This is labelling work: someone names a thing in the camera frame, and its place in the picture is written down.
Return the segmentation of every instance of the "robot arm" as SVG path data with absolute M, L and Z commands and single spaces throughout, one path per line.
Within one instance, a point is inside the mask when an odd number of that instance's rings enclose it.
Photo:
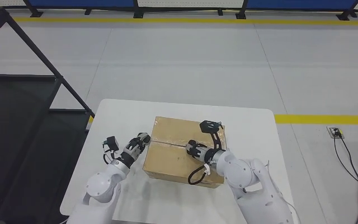
M 217 132 L 221 123 L 204 121 L 200 128 L 204 133 Z M 236 203 L 248 224 L 287 224 L 293 223 L 290 209 L 283 199 L 278 187 L 271 179 L 265 165 L 258 159 L 237 159 L 230 151 L 220 148 L 208 148 L 194 140 L 189 141 L 186 150 L 193 158 L 211 166 L 216 172 L 225 178 L 230 186 Z M 262 189 L 255 192 L 247 192 L 246 187 L 261 183 Z
M 120 182 L 127 177 L 130 167 L 150 142 L 147 133 L 139 133 L 123 149 L 118 158 L 107 165 L 104 172 L 98 172 L 88 179 L 81 201 L 75 205 L 67 224 L 108 224 L 121 192 Z

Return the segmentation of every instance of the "yellow tape stripe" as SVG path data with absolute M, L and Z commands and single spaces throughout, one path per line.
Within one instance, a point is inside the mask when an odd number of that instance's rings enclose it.
M 347 124 L 358 125 L 358 115 L 295 115 L 276 114 L 276 124 Z
M 29 18 L 15 17 L 16 22 L 132 22 L 132 23 L 215 23 L 215 24 L 289 24 L 289 25 L 350 25 L 358 21 L 340 20 L 236 20 L 220 18 Z

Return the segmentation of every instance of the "white wall panel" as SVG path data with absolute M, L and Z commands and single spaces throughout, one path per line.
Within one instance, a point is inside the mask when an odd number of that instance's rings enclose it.
M 0 6 L 24 6 L 22 0 L 0 0 Z
M 142 7 L 221 7 L 241 8 L 243 0 L 138 0 Z

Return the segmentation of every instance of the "power outlet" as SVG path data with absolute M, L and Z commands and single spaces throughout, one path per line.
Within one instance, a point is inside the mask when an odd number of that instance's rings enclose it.
M 327 126 L 327 130 L 328 130 L 329 136 L 331 136 L 331 138 L 335 138 L 335 131 L 334 130 L 336 128 L 338 128 L 338 127 L 329 127 L 329 126 Z M 343 131 L 340 128 L 338 128 L 338 130 L 341 132 L 342 138 L 344 139 L 345 136 L 343 135 Z

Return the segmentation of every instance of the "blue wall panel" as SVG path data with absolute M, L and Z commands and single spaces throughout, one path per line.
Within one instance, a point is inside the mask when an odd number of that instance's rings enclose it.
M 132 7 L 133 0 L 29 0 L 33 6 Z
M 248 8 L 346 9 L 354 0 L 248 0 Z

